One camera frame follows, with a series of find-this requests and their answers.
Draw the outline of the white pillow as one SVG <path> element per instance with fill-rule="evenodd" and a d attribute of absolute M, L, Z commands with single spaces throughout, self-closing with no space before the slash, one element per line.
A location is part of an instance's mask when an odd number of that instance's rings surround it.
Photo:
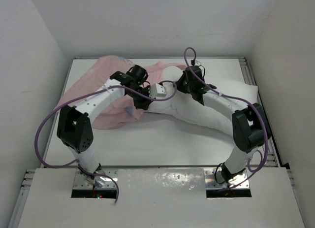
<path fill-rule="evenodd" d="M 153 101 L 148 111 L 171 115 L 187 123 L 209 127 L 232 136 L 232 114 L 235 110 L 247 108 L 247 104 L 226 99 L 223 95 L 242 98 L 253 104 L 257 102 L 258 87 L 209 74 L 206 74 L 204 82 L 216 86 L 220 92 L 217 95 L 210 91 L 205 105 L 195 101 L 190 94 L 177 91 L 175 96 L 167 101 Z"/>

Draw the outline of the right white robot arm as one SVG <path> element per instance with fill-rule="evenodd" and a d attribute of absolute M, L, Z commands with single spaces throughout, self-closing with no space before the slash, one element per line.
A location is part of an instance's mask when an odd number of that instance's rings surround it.
<path fill-rule="evenodd" d="M 190 94 L 196 102 L 216 110 L 232 122 L 235 147 L 221 165 L 222 179 L 216 180 L 219 184 L 228 183 L 245 170 L 252 152 L 268 144 L 271 131 L 262 106 L 240 97 L 220 94 L 214 85 L 204 82 L 202 70 L 195 65 L 183 70 L 176 86 L 179 92 Z"/>

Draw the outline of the pink princess pillowcase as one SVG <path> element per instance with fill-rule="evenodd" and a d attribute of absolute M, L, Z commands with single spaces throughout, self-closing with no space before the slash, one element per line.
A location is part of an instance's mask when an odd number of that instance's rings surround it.
<path fill-rule="evenodd" d="M 94 119 L 92 127 L 98 130 L 110 130 L 118 128 L 124 124 L 140 119 L 145 112 L 136 109 L 133 99 L 129 96 L 122 96 L 124 88 L 109 89 L 106 83 L 109 77 L 116 71 L 126 73 L 134 63 L 128 59 L 118 56 L 105 56 L 99 58 L 96 63 L 61 97 L 57 104 L 70 107 L 83 104 L 86 106 L 86 99 L 91 99 L 92 103 L 88 108 L 99 115 Z"/>

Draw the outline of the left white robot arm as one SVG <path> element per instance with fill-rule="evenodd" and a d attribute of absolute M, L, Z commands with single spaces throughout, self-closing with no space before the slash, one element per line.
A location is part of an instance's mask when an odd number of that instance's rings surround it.
<path fill-rule="evenodd" d="M 147 79 L 147 71 L 138 65 L 131 67 L 126 73 L 116 71 L 82 102 L 74 106 L 64 103 L 60 107 L 57 137 L 73 153 L 80 172 L 89 181 L 98 183 L 105 177 L 91 149 L 94 120 L 112 103 L 125 96 L 132 98 L 131 103 L 136 109 L 147 110 L 153 102 L 150 87 L 142 86 Z"/>

